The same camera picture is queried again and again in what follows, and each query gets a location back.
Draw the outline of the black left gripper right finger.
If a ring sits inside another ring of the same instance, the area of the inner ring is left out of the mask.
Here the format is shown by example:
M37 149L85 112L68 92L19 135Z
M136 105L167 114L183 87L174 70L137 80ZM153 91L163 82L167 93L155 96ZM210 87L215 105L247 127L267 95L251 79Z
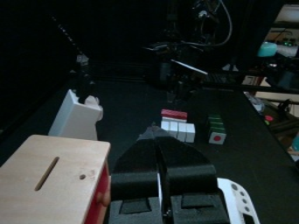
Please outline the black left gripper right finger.
M216 169L187 143L155 139L167 224L230 224Z

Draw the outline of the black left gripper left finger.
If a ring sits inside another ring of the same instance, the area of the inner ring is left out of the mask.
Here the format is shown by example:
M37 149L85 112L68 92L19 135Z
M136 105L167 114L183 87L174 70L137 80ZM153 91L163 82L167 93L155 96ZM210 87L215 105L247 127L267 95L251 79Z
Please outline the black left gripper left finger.
M108 224L163 224L152 138L139 139L116 161Z

